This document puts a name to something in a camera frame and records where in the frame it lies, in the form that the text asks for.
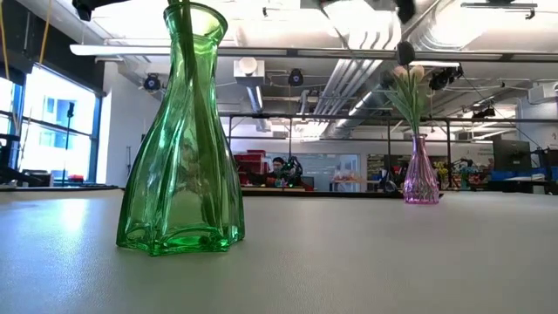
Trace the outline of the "black computer monitor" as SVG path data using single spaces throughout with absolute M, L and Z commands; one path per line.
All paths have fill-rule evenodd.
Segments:
M 493 142 L 494 169 L 496 171 L 528 171 L 532 167 L 530 145 L 520 140 Z

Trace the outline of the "black aluminium table frame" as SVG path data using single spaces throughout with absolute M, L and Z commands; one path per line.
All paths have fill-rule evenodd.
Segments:
M 101 196 L 123 196 L 126 191 L 118 187 L 21 188 L 0 186 L 0 201 L 30 199 L 82 199 Z M 302 197 L 351 199 L 402 199 L 403 195 L 382 192 L 320 192 L 300 188 L 242 188 L 243 197 Z

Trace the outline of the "white ceiling unit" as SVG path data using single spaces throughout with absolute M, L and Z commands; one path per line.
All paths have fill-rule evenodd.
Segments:
M 256 87 L 265 84 L 265 62 L 252 57 L 234 61 L 234 78 L 237 84 Z

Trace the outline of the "black metal rack frame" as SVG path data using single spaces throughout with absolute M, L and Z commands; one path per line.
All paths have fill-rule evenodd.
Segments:
M 315 115 L 315 114 L 306 114 L 306 115 L 295 115 L 295 114 L 286 114 L 286 113 L 219 113 L 220 118 L 228 118 L 229 121 L 232 121 L 235 118 L 249 118 L 249 119 L 287 119 L 290 124 L 294 120 L 298 121 L 317 121 L 317 122 L 340 122 L 342 124 L 342 128 L 349 128 L 347 123 L 349 120 L 358 120 L 358 121 L 380 121 L 384 122 L 385 126 L 387 127 L 388 132 L 391 131 L 391 128 L 396 129 L 394 125 L 391 123 L 393 121 L 399 123 L 400 121 L 405 122 L 405 120 L 401 117 L 392 117 L 392 116 L 350 116 L 350 115 Z M 448 153 L 448 157 L 451 157 L 451 144 L 452 143 L 467 143 L 468 140 L 452 140 L 451 139 L 451 124 L 453 122 L 459 123 L 468 123 L 472 125 L 472 131 L 475 129 L 480 129 L 482 126 L 488 126 L 489 124 L 498 125 L 498 124 L 506 124 L 509 125 L 511 128 L 515 129 L 518 133 L 521 132 L 519 129 L 519 125 L 521 124 L 554 124 L 558 126 L 558 119 L 465 119 L 465 118 L 429 118 L 429 117 L 422 117 L 420 119 L 421 122 L 429 122 L 431 124 L 437 125 L 439 122 L 444 123 L 442 129 L 446 132 L 446 138 L 444 140 L 430 140 L 430 142 L 440 142 L 446 144 L 446 152 Z

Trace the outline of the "person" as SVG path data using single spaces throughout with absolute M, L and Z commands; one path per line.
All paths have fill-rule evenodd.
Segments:
M 275 157 L 272 160 L 273 171 L 268 173 L 265 184 L 272 188 L 303 188 L 313 191 L 314 188 L 302 179 L 303 167 L 294 155 L 287 160 Z

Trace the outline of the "long white light bar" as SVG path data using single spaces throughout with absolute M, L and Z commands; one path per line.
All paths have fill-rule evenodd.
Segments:
M 168 46 L 132 45 L 86 45 L 71 44 L 70 50 L 77 56 L 166 56 Z M 258 58 L 356 58 L 395 60 L 396 52 L 388 50 L 304 49 L 304 48 L 249 48 L 220 47 L 222 57 Z M 417 60 L 455 62 L 501 62 L 501 63 L 558 63 L 558 53 L 536 52 L 475 52 L 475 51 L 417 51 Z

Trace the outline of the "black tripod stand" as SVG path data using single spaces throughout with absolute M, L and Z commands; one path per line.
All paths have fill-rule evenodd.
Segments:
M 65 151 L 68 150 L 69 148 L 69 143 L 70 143 L 70 131 L 71 131 L 71 120 L 74 116 L 74 109 L 75 109 L 75 103 L 74 102 L 70 102 L 68 105 L 68 110 L 66 112 L 66 118 L 67 118 L 67 124 L 66 124 L 66 139 L 65 139 Z

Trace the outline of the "grey table mat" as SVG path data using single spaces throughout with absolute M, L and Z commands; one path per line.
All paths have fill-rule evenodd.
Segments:
M 0 314 L 558 314 L 558 197 L 249 197 L 224 253 L 118 248 L 121 192 L 0 194 Z

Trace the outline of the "red storage bins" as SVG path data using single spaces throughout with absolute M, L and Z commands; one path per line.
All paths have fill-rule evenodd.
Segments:
M 249 174 L 267 174 L 269 164 L 265 150 L 247 150 L 246 152 L 234 153 L 237 173 L 242 186 L 250 185 Z

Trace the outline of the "green glass vase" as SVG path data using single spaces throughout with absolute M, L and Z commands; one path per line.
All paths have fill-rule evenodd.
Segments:
M 226 251 L 245 237 L 242 189 L 217 108 L 217 10 L 168 0 L 171 68 L 123 195 L 116 243 L 150 256 Z

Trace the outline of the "purple glass vase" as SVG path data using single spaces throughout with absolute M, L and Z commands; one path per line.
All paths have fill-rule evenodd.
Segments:
M 439 203 L 437 175 L 425 147 L 425 134 L 412 136 L 412 155 L 406 170 L 403 196 L 406 203 L 433 205 Z

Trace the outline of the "silver ventilation duct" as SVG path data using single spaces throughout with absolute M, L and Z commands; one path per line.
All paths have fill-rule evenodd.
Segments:
M 407 23 L 401 23 L 394 13 L 390 13 L 387 34 L 378 35 L 372 44 L 367 44 L 367 34 L 360 32 L 359 34 L 363 37 L 360 44 L 351 44 L 348 40 L 344 40 L 344 46 L 351 51 L 363 48 L 376 50 L 379 47 L 383 50 L 395 51 L 400 41 L 408 41 L 415 50 L 425 50 L 427 48 L 425 41 L 432 35 L 432 28 L 439 20 L 437 15 L 448 7 L 455 6 L 457 0 L 424 1 L 426 5 L 418 6 L 418 12 Z M 340 110 L 349 103 L 349 99 L 356 96 L 357 91 L 361 88 L 364 89 L 364 93 L 354 102 L 349 115 L 371 116 L 373 113 L 379 113 L 383 107 L 389 105 L 389 100 L 385 97 L 382 87 L 384 74 L 391 73 L 396 63 L 394 60 L 380 59 L 339 60 L 325 89 L 327 93 L 336 98 L 333 103 L 320 106 L 322 114 L 338 115 Z M 362 122 L 349 120 L 347 123 L 349 128 L 342 128 L 340 122 L 330 122 L 322 136 L 347 138 Z

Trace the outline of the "blue storage bins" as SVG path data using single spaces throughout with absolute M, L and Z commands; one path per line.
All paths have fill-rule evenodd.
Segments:
M 545 168 L 532 168 L 528 171 L 496 171 L 491 172 L 493 181 L 505 181 L 515 178 L 526 178 L 528 181 L 545 180 L 547 176 L 551 177 L 552 181 L 558 181 L 558 167 L 551 167 L 550 174 L 547 174 Z

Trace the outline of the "black ceiling spotlight cluster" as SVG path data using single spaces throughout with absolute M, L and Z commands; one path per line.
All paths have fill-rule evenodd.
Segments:
M 464 72 L 461 65 L 456 67 L 445 67 L 431 76 L 429 87 L 433 91 L 442 90 L 448 85 L 451 85 L 456 79 L 461 78 L 463 74 Z

